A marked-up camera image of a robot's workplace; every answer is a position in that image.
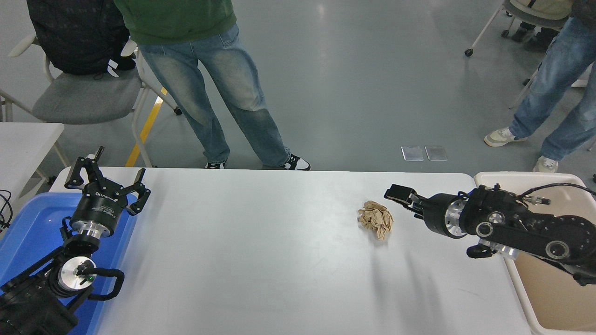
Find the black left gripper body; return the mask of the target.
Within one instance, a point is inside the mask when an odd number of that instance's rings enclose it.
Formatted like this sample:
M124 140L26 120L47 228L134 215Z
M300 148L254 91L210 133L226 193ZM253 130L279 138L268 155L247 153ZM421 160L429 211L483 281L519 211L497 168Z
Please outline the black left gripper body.
M74 230L84 226L98 224L102 234L113 234L124 208L128 205L127 196L122 193L123 186L108 181L107 185L90 182L85 185L77 208L70 219Z

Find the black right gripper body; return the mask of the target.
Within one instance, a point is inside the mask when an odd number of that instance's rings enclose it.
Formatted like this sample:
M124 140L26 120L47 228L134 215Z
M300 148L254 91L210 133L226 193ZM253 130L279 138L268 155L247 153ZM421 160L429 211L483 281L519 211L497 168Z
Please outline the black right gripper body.
M446 224L446 212L452 203L451 194L435 194L423 200L423 221L434 233L451 237Z

